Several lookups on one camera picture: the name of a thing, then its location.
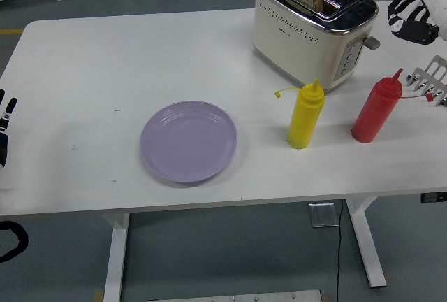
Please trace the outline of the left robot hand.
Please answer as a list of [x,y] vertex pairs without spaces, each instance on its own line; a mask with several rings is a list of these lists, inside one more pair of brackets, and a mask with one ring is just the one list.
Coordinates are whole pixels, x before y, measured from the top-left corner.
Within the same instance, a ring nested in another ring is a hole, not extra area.
[[13,113],[13,110],[17,104],[17,99],[13,97],[6,106],[3,115],[1,116],[1,168],[4,168],[7,161],[8,156],[8,134],[6,130],[8,128],[10,117]]

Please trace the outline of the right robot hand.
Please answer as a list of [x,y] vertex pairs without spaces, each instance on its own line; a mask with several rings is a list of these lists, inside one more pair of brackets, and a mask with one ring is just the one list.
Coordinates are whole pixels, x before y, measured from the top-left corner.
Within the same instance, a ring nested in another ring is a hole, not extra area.
[[446,40],[446,0],[392,0],[387,19],[400,39],[421,45]]

